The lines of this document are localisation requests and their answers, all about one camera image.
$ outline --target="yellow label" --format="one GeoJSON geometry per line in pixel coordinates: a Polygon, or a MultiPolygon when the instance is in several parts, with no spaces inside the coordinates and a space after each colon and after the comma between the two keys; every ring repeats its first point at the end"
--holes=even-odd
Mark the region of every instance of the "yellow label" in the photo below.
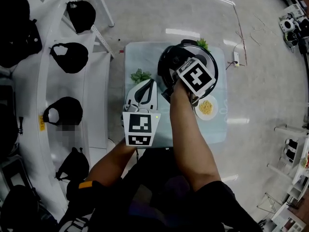
{"type": "Polygon", "coordinates": [[[90,187],[92,187],[92,181],[86,181],[86,182],[80,183],[78,189],[90,188],[90,187]]]}
{"type": "Polygon", "coordinates": [[[39,125],[40,125],[40,131],[45,130],[45,122],[43,121],[43,115],[39,115],[39,125]]]}

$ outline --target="noodles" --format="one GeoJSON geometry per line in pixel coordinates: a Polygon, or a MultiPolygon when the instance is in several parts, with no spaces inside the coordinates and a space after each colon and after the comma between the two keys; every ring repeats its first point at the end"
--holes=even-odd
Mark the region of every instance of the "noodles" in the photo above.
{"type": "Polygon", "coordinates": [[[210,115],[212,112],[212,104],[209,101],[204,101],[198,107],[200,111],[205,115],[210,115]]]}

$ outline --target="white plate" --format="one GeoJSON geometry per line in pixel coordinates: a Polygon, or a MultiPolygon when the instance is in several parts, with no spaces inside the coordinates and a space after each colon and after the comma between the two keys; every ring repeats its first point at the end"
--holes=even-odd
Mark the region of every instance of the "white plate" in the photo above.
{"type": "Polygon", "coordinates": [[[216,116],[217,112],[218,112],[218,102],[217,102],[216,98],[214,98],[212,95],[208,95],[208,96],[200,99],[198,101],[198,105],[195,107],[195,113],[202,120],[211,120],[211,119],[213,119],[216,116]],[[209,101],[212,104],[212,111],[211,111],[211,114],[209,114],[209,115],[203,114],[200,111],[200,109],[199,109],[199,106],[204,101],[209,101]]]}

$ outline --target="person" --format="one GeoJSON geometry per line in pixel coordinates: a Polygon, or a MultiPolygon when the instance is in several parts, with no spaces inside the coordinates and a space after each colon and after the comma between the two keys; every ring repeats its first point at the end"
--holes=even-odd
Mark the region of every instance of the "person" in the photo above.
{"type": "Polygon", "coordinates": [[[84,182],[71,188],[59,231],[202,228],[224,232],[228,226],[234,232],[261,232],[221,181],[181,81],[171,96],[170,121],[173,148],[147,149],[121,179],[136,150],[122,140],[84,182]]]}

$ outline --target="power strip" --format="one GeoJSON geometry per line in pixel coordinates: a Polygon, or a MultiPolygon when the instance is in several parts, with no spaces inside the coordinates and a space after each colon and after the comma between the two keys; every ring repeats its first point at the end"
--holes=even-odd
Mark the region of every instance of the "power strip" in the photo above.
{"type": "Polygon", "coordinates": [[[239,54],[238,52],[234,52],[234,63],[236,67],[239,67],[239,54]]]}

